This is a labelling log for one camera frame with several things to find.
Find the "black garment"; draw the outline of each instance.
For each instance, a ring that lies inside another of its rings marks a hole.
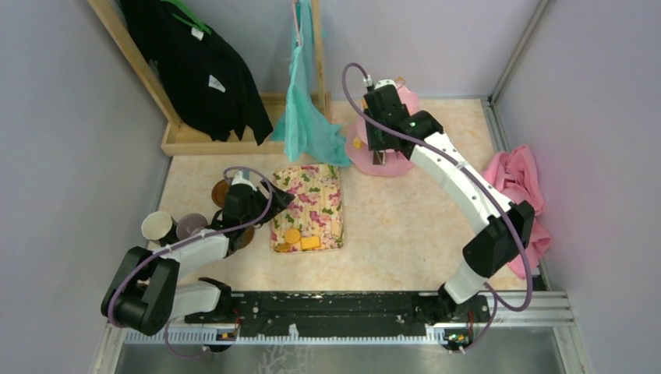
[[[120,3],[131,38],[145,60],[156,63],[165,93],[187,125],[222,141],[232,130],[241,139],[248,125],[257,144],[273,132],[248,66],[215,31],[209,28],[211,34],[198,40],[173,16],[188,19],[186,14],[169,2]],[[220,89],[210,86],[214,79]]]

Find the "purple wall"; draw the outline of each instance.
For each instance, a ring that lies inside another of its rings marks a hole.
[[[3,1],[0,61],[0,372],[89,372],[165,118],[84,1]]]
[[[535,152],[566,289],[598,373],[661,358],[661,2],[556,2],[499,103]]]
[[[291,0],[187,0],[243,56],[257,86],[285,91],[291,57]],[[342,95],[347,62],[374,79],[403,76],[425,96],[491,94],[537,0],[321,0],[326,84]],[[352,92],[362,92],[359,75]]]

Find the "floral placemat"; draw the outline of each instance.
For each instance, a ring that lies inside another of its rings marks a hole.
[[[344,244],[342,191],[338,167],[318,164],[293,166],[275,171],[274,184],[295,195],[287,210],[270,223],[271,248],[276,252],[320,252],[339,249]],[[321,246],[304,250],[301,243],[287,247],[285,232],[295,228],[303,238],[318,237]]]

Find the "hanging teal garment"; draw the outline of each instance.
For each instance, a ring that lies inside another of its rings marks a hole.
[[[351,161],[345,152],[346,138],[340,134],[340,125],[329,123],[310,99],[314,40],[309,0],[300,0],[296,12],[301,45],[297,45],[294,29],[292,63],[289,66],[292,81],[287,89],[285,114],[277,122],[272,139],[285,141],[285,154],[290,161],[297,160],[301,153],[306,152],[325,164],[349,166]]]

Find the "wooden clothes rack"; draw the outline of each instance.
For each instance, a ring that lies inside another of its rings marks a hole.
[[[241,154],[241,153],[282,153],[285,149],[283,142],[274,142],[267,139],[260,146],[255,143],[255,136],[251,128],[246,126],[243,139],[239,140],[232,133],[227,142],[212,141],[211,138],[200,131],[188,126],[179,117],[172,102],[165,93],[163,86],[154,75],[151,67],[144,60],[140,50],[133,42],[129,31],[119,17],[111,0],[87,0],[97,14],[112,39],[118,45],[129,64],[136,71],[140,81],[163,111],[168,125],[165,128],[161,149],[169,156],[179,154]],[[331,116],[331,94],[326,92],[323,72],[323,37],[321,29],[321,11],[319,0],[311,0],[314,34],[314,55],[316,60],[316,77],[318,92],[312,95],[315,106],[326,118]],[[262,102],[267,110],[271,123],[274,124],[285,112],[285,93],[262,93]]]

